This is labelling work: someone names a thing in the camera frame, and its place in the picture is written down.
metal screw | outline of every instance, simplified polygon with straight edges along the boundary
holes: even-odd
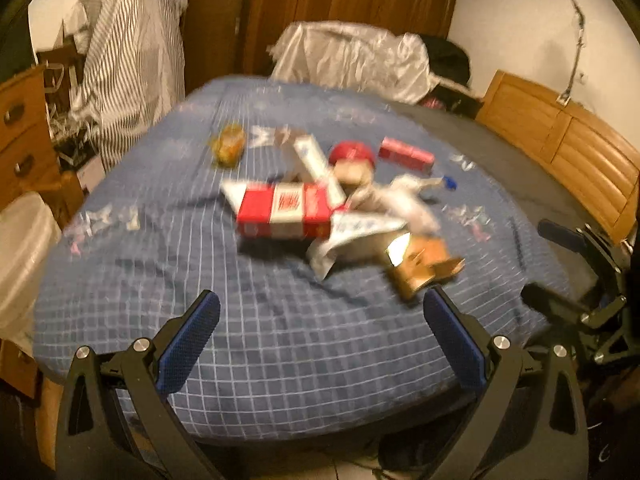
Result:
[[[88,346],[81,346],[78,350],[76,350],[76,357],[78,359],[84,359],[89,355],[89,352],[90,350]]]
[[[494,337],[494,345],[496,345],[500,350],[506,350],[511,346],[511,342],[505,338],[505,336],[497,335]]]
[[[141,337],[140,339],[136,339],[133,343],[133,349],[136,352],[144,352],[147,348],[149,348],[150,342],[146,337]]]
[[[554,354],[558,357],[566,357],[566,348],[562,345],[554,346]]]

red and white box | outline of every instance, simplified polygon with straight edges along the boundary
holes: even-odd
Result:
[[[410,170],[417,170],[427,174],[431,174],[431,168],[436,160],[433,153],[425,152],[420,148],[389,137],[385,137],[382,140],[378,156]]]
[[[331,214],[325,186],[249,184],[236,225],[246,237],[328,238]]]

bed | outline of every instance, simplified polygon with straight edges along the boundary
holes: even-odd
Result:
[[[458,190],[424,198],[450,252],[466,259],[445,289],[491,333],[523,342],[542,329],[542,317],[519,297],[527,282],[573,297],[593,285],[579,258],[552,250],[534,227],[540,218],[593,220],[483,126],[352,92],[222,78],[175,107],[92,193],[82,213],[94,213],[93,235],[78,238],[71,226],[51,253],[34,307],[34,357],[50,378],[62,380],[78,346],[124,349],[209,288],[222,302],[221,321],[184,388],[168,399],[197,438],[327,434],[448,399],[454,378],[422,318],[420,295],[401,302],[374,265],[334,269],[318,282],[304,244],[238,237],[221,179],[277,178],[286,167],[273,146],[249,148],[236,170],[213,167],[207,141],[229,122],[247,131],[304,128],[325,152],[344,139],[376,148],[391,136],[434,153],[433,173],[452,176]],[[381,161],[376,180],[400,173]],[[477,241],[450,215],[463,206],[483,208],[488,240]],[[130,400],[123,395],[121,402],[133,416]]]

cardboard box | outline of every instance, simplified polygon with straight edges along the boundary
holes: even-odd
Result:
[[[446,280],[465,267],[463,258],[452,258],[441,238],[410,233],[400,235],[385,250],[383,263],[400,297],[409,301],[431,282]]]
[[[431,168],[436,160],[433,153],[389,137],[385,137],[382,144],[380,144],[378,156],[410,170],[417,170],[427,174],[431,173]]]
[[[246,237],[328,238],[326,188],[315,184],[248,184],[236,216]]]

drawer handle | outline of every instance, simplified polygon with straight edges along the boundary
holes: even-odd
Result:
[[[22,162],[16,162],[14,166],[15,176],[27,176],[33,168],[33,155],[27,155]]]
[[[11,126],[15,122],[19,121],[24,115],[24,104],[20,103],[12,106],[4,113],[4,124]]]

